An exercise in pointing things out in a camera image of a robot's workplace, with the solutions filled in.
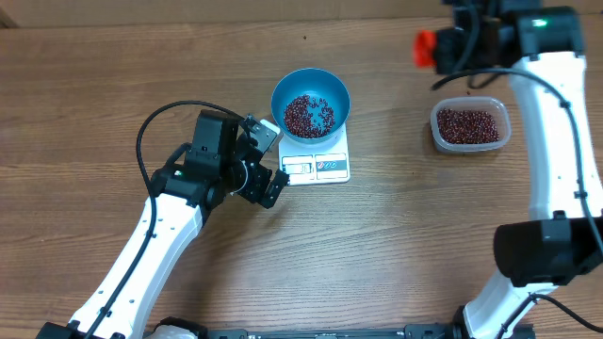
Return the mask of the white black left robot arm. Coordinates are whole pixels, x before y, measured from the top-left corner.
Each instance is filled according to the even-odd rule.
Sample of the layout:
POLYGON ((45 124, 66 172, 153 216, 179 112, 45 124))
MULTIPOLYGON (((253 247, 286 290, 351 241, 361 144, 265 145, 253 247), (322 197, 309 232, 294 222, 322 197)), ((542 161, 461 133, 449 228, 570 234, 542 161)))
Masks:
POLYGON ((271 208, 288 176, 261 165, 283 133, 266 120, 224 109, 201 111, 193 139, 154 174, 138 225, 96 292, 65 325, 45 323, 40 338, 143 338, 156 300, 211 212, 235 194, 271 208))

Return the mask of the white kitchen scale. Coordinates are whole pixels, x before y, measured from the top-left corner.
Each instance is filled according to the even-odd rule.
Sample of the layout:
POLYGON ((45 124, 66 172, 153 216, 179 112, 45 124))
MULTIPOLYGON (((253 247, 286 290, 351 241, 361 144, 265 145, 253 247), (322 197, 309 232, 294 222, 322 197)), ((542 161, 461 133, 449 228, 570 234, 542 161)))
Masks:
POLYGON ((284 137, 279 143, 280 170, 289 186, 343 184, 350 180, 347 126, 317 144, 303 144, 284 137))

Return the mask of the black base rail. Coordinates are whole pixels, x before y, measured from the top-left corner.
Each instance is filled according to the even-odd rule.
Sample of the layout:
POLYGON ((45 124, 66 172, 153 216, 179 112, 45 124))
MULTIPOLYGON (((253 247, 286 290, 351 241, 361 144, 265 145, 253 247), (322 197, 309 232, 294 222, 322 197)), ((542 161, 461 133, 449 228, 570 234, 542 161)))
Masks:
POLYGON ((164 318, 144 339, 462 339, 468 338, 457 324, 410 324, 394 329, 311 330, 311 331, 246 331, 209 330, 181 318, 164 318))

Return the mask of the red beans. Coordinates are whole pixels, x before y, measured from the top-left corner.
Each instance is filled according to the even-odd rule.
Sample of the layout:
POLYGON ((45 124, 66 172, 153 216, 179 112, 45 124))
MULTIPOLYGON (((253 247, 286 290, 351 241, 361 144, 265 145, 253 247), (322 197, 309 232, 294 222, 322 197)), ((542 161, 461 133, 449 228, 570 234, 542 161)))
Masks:
MULTIPOLYGON (((483 110, 440 109, 436 114, 441 138, 451 144, 486 144, 500 140, 494 117, 483 110)), ((334 128, 334 109, 322 98, 295 98, 284 110, 286 129, 296 137, 326 137, 334 128)))

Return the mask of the red scoop blue handle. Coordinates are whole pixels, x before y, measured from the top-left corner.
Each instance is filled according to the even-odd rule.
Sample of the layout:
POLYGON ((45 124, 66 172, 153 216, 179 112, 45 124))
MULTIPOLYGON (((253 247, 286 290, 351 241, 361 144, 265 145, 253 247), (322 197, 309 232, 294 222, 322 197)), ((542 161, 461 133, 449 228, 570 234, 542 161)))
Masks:
POLYGON ((429 68, 436 65, 433 53, 437 47, 436 33, 422 30, 416 34, 413 45, 413 59, 418 68, 429 68))

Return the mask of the blue bowl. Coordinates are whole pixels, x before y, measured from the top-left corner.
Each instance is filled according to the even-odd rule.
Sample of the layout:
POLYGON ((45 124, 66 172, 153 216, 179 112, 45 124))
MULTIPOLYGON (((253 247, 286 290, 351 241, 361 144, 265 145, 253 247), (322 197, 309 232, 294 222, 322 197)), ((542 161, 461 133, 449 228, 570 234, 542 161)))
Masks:
POLYGON ((272 117, 287 137, 302 144, 319 144, 340 132, 351 111, 350 93, 333 73, 298 69, 274 88, 272 117))

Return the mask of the clear plastic container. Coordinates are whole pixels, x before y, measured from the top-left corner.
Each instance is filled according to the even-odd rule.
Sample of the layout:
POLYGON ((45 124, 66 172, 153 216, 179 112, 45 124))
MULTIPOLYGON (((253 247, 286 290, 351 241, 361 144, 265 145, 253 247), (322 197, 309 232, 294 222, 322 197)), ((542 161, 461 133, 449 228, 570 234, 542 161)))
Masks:
POLYGON ((512 127, 506 106, 487 96, 465 96, 438 103, 430 117, 432 137, 441 153, 480 153, 506 145, 512 127))

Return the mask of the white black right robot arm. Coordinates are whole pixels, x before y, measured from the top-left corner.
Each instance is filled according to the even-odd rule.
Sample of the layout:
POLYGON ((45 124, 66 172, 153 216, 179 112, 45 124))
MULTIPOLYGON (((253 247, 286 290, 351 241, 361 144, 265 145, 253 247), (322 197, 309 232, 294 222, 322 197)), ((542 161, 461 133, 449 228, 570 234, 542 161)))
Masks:
POLYGON ((602 262, 602 184, 584 98, 579 16, 539 1, 455 1, 454 25, 416 38, 441 84, 506 75, 524 124, 530 217, 494 235, 496 271, 456 313, 450 338, 530 338, 521 319, 602 262))

